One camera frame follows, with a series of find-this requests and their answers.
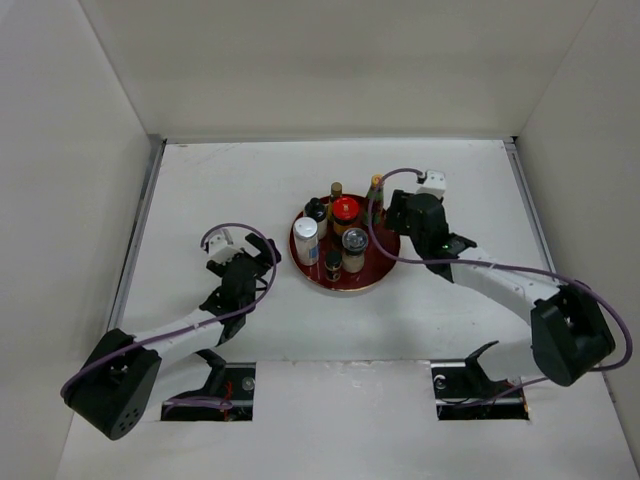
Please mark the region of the sauce bottle yellow cap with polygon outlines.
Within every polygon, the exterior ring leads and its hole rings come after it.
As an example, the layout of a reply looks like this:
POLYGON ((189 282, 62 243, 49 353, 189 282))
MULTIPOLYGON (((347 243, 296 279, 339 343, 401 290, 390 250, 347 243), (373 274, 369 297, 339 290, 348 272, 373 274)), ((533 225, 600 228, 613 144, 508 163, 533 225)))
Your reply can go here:
POLYGON ((378 225, 382 221, 384 213, 384 182, 382 174, 371 177, 370 186, 363 202, 363 224, 378 225))

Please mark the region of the grinder jar grey lid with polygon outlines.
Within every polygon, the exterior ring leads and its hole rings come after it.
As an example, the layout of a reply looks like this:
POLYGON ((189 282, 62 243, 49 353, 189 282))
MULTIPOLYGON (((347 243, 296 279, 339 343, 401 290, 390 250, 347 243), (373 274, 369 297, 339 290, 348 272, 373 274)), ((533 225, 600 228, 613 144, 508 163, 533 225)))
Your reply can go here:
POLYGON ((342 235, 342 267, 347 273, 358 273, 365 265, 368 234, 361 228, 349 228, 342 235))

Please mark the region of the white jar silver lid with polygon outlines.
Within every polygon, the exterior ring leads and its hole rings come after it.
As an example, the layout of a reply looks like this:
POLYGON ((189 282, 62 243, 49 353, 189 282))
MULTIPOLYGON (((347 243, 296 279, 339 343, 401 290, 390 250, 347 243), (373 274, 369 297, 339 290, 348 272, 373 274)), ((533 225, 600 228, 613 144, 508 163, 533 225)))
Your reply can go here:
POLYGON ((294 245, 297 259, 304 266, 318 262, 318 224, 309 217, 300 217, 293 224, 294 245))

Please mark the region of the jar with red lid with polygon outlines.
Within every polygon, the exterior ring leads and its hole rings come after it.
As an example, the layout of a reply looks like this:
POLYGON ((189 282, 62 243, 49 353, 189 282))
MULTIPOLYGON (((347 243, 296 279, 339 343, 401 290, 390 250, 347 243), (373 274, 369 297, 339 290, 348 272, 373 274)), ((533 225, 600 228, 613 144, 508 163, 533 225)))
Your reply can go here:
POLYGON ((359 202, 349 196, 341 196, 332 203, 332 239, 337 241, 346 230, 352 228, 360 213, 359 202))

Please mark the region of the white jar black pump lid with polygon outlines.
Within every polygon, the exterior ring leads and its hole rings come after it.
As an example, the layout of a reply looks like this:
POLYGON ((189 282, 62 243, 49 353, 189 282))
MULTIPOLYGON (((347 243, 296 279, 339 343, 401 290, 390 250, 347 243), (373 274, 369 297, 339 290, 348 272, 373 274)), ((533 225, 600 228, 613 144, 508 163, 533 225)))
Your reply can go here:
POLYGON ((319 198, 311 198, 304 206, 304 215, 312 218, 317 224, 317 236, 319 240, 325 238, 328 225, 327 205, 319 198))

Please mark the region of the small yellow label bottle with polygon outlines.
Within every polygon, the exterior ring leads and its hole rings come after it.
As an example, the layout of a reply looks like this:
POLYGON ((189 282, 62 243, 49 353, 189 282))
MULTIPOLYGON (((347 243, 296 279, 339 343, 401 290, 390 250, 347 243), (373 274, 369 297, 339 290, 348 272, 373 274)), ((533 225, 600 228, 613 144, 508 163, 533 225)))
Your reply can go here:
POLYGON ((343 195, 343 185, 341 182, 333 182, 330 187, 329 204, 332 205, 343 195))

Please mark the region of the small black cap spice jar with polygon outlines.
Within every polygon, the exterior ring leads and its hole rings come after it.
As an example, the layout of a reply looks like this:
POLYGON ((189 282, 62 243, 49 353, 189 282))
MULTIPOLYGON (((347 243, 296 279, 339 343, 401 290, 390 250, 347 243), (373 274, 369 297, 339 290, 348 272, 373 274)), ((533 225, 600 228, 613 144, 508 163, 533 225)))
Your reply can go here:
POLYGON ((335 283, 341 277, 342 254, 337 250, 330 250, 324 261, 325 277, 329 282, 335 283))

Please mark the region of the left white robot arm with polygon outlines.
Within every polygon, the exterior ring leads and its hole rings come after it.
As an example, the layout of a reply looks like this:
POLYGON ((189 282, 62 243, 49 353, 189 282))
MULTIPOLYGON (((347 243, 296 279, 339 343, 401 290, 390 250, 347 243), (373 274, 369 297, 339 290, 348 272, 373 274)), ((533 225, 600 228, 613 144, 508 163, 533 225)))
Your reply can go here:
POLYGON ((235 246, 227 225, 207 232, 200 246, 219 285, 187 316, 163 327, 102 336, 81 369, 61 388, 64 403, 110 440, 128 434, 145 410, 232 410, 232 383, 215 348, 230 341, 274 284, 281 254, 250 229, 249 253, 235 246))

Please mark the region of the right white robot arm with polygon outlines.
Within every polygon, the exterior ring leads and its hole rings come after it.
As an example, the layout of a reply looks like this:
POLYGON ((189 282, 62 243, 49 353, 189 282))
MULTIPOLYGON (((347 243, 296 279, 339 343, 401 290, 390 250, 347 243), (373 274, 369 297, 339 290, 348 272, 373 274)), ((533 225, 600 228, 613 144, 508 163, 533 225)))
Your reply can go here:
POLYGON ((529 325, 533 362, 552 382, 568 387, 613 353, 613 335, 584 287, 545 281, 535 270, 499 268, 476 242, 449 230, 436 196, 394 191, 385 227, 409 237, 432 273, 484 295, 529 325))

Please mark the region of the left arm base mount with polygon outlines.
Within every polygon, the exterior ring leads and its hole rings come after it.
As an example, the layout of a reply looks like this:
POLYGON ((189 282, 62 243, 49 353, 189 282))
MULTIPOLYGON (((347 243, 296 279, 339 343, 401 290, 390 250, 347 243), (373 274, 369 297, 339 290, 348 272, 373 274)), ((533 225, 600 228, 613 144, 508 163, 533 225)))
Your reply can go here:
POLYGON ((253 420, 257 365, 228 363, 211 349, 197 351, 185 365, 192 388, 161 404, 163 422, 249 422, 253 420))

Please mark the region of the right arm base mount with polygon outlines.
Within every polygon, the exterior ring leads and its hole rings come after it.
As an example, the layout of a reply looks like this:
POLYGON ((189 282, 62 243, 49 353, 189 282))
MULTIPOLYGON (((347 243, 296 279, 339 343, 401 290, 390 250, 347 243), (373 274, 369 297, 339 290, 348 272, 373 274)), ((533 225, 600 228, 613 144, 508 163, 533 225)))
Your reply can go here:
POLYGON ((434 361, 430 365, 440 421, 529 420, 522 391, 500 398, 515 384, 507 379, 491 380, 479 364, 480 356, 497 344, 489 342, 464 359, 434 361))

